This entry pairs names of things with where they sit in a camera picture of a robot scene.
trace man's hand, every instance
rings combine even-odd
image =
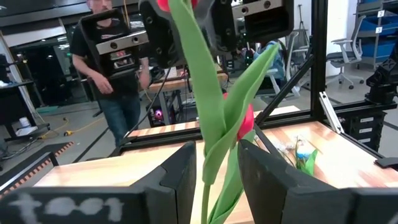
[[[93,79],[95,85],[98,87],[99,91],[102,94],[110,94],[113,92],[113,88],[109,83],[109,80],[105,78],[102,74],[95,73],[90,75],[90,77]]]
[[[139,74],[139,83],[142,89],[146,89],[150,83],[150,74],[149,74],[149,61],[148,58],[141,59],[141,72]]]

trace blue box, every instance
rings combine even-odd
[[[362,0],[361,3],[372,3],[372,2],[378,2],[378,1],[380,1],[380,0]]]
[[[361,27],[359,31],[373,31],[376,32],[376,27],[379,18],[377,16],[369,16],[362,21]],[[381,25],[383,27],[383,31],[379,35],[392,35],[397,29],[389,29],[388,28],[398,28],[398,16],[386,16],[381,18]]]
[[[379,45],[377,46],[376,56],[377,57],[390,56],[392,49],[394,49],[395,44],[396,44],[395,40],[379,41]],[[362,45],[363,57],[373,57],[373,53],[374,53],[374,43]]]

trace wooden tabletop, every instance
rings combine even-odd
[[[337,188],[398,186],[396,171],[374,165],[373,156],[318,122],[268,129],[264,134],[273,143],[288,143],[298,134],[303,136],[319,150],[315,177]],[[181,143],[135,150],[119,157],[56,167],[35,186],[128,186],[148,174],[182,145]],[[261,142],[257,142],[257,145],[265,149]],[[202,141],[197,141],[197,187],[191,220],[191,223],[195,224],[200,223],[203,146]],[[221,192],[226,165],[225,159],[211,188],[209,210]],[[253,223],[244,194],[226,223]]]
[[[217,63],[215,64],[215,67],[216,67],[217,71],[221,71],[221,67]],[[225,73],[219,73],[219,74],[217,74],[217,79],[219,82],[225,82],[228,79],[228,76]],[[182,88],[185,88],[186,84],[187,84],[187,81],[185,79],[166,81],[164,83],[162,91],[180,90]],[[161,86],[162,86],[162,83],[154,83],[151,86],[149,86],[148,92],[157,93]]]
[[[295,106],[284,106],[281,108],[274,109],[273,112],[271,113],[271,116],[275,115],[275,114],[291,113],[294,111],[299,111],[299,109]],[[254,112],[254,117],[256,117],[260,112],[261,111]],[[193,129],[193,128],[199,128],[198,121],[191,121],[191,122],[180,123],[180,124],[171,124],[171,125],[161,126],[161,127],[156,127],[156,128],[139,129],[139,130],[133,131],[129,135],[129,137],[148,136],[148,135],[152,135],[152,134],[167,133],[167,132],[171,132],[171,131],[181,131],[181,130]]]

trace jeans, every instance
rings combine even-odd
[[[119,147],[126,133],[138,123],[141,113],[139,97],[121,96],[115,99],[101,99],[99,103],[109,130],[115,138],[116,147]]]

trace tulip leaf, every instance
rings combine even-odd
[[[268,67],[279,49],[278,45],[271,47],[260,55],[244,73],[235,81],[224,104],[226,134],[207,152],[203,165],[203,181],[213,184],[220,165],[224,160],[230,143],[236,137],[249,103],[258,91]]]
[[[253,142],[256,132],[254,130],[247,133],[243,139]],[[224,185],[213,207],[208,223],[218,224],[224,223],[229,214],[239,201],[243,193],[243,184],[238,164],[238,145],[235,145],[228,156],[228,166],[224,178]]]
[[[313,176],[313,170],[315,167],[315,159],[317,158],[318,150],[314,150],[308,160],[305,162],[304,168],[308,175]]]
[[[188,2],[186,5],[181,0],[171,0],[169,6],[190,69],[200,130],[205,140],[205,155],[207,155],[225,133],[224,99],[213,57],[193,16],[190,1]]]

